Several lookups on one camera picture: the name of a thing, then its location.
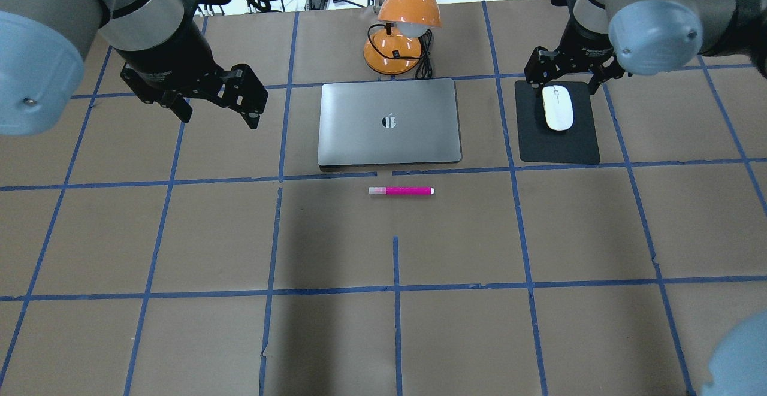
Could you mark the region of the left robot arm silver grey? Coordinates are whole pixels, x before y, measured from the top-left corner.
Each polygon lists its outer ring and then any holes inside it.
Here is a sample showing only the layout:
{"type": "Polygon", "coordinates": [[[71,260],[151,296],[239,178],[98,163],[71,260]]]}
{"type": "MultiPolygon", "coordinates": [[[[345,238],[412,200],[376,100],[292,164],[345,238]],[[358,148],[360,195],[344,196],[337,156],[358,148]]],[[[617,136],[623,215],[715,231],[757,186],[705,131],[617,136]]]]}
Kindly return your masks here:
{"type": "Polygon", "coordinates": [[[230,0],[1,0],[2,135],[43,133],[84,80],[101,36],[124,66],[122,80],[145,104],[183,123],[189,99],[205,99],[258,127],[268,91],[250,66],[219,66],[194,22],[200,5],[230,0]]]}

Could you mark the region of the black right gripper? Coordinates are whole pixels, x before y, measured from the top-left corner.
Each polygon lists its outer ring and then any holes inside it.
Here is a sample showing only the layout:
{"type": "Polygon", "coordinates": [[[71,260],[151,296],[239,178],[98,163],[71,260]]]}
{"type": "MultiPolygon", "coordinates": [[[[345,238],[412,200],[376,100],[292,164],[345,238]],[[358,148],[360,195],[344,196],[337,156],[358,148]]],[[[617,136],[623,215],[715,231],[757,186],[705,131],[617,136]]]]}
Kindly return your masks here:
{"type": "Polygon", "coordinates": [[[564,75],[591,73],[588,90],[596,95],[602,84],[624,77],[626,71],[617,61],[606,34],[591,31],[569,19],[556,49],[537,46],[525,65],[525,80],[534,90],[564,75]]]}

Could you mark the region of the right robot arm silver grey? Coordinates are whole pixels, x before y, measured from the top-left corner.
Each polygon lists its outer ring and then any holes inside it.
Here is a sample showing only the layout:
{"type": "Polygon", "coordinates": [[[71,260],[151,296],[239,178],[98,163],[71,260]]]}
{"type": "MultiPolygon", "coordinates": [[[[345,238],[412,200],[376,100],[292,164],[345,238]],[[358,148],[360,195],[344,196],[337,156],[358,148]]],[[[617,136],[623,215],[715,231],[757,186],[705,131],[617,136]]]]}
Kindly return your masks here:
{"type": "Polygon", "coordinates": [[[558,47],[533,49],[525,80],[544,86],[590,73],[595,93],[611,79],[655,75],[697,56],[743,55],[765,75],[766,0],[551,0],[566,7],[558,47]]]}

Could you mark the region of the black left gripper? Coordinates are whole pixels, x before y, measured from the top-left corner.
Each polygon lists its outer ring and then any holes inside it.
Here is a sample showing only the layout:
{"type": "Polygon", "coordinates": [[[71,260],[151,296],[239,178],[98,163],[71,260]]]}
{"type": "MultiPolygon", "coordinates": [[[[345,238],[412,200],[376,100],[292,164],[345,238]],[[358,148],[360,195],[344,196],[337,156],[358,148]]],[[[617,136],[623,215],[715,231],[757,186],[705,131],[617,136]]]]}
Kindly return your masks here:
{"type": "Polygon", "coordinates": [[[244,115],[250,129],[258,129],[268,91],[249,65],[219,66],[193,19],[183,19],[167,40],[145,47],[127,37],[113,39],[125,64],[120,77],[145,104],[161,104],[182,123],[194,110],[187,98],[206,99],[244,115]]]}

